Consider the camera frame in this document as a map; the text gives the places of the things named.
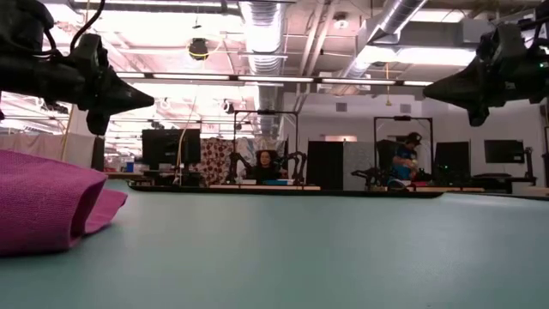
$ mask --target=air duct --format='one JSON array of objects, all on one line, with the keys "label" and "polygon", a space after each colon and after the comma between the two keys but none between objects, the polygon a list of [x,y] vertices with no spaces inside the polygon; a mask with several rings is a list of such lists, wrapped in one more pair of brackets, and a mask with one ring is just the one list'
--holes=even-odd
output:
[{"label": "air duct", "polygon": [[[249,56],[250,71],[253,75],[278,76],[281,74],[282,58],[272,56],[281,52],[284,14],[286,4],[272,2],[241,2],[240,12],[245,20],[246,49],[255,53]],[[282,91],[277,87],[257,87],[256,106],[258,109],[281,110]],[[260,118],[263,135],[276,136],[280,117]]]},{"label": "air duct", "polygon": [[365,21],[357,41],[361,43],[357,57],[340,73],[342,78],[361,78],[372,63],[380,61],[379,47],[370,45],[372,41],[386,39],[398,42],[399,32],[408,24],[427,0],[387,0],[379,15]]}]

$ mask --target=monitor screen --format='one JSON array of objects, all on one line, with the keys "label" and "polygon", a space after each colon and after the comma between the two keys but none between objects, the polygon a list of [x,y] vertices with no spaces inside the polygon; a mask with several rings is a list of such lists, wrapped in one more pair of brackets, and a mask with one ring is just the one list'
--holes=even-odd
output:
[{"label": "monitor screen", "polygon": [[486,163],[524,163],[524,145],[516,140],[484,141]]},{"label": "monitor screen", "polygon": [[[160,163],[177,164],[179,139],[183,130],[143,130],[143,163],[151,170],[158,169]],[[200,130],[188,129],[181,147],[182,163],[200,163]]]},{"label": "monitor screen", "polygon": [[437,142],[435,165],[449,172],[470,175],[469,142]]}]

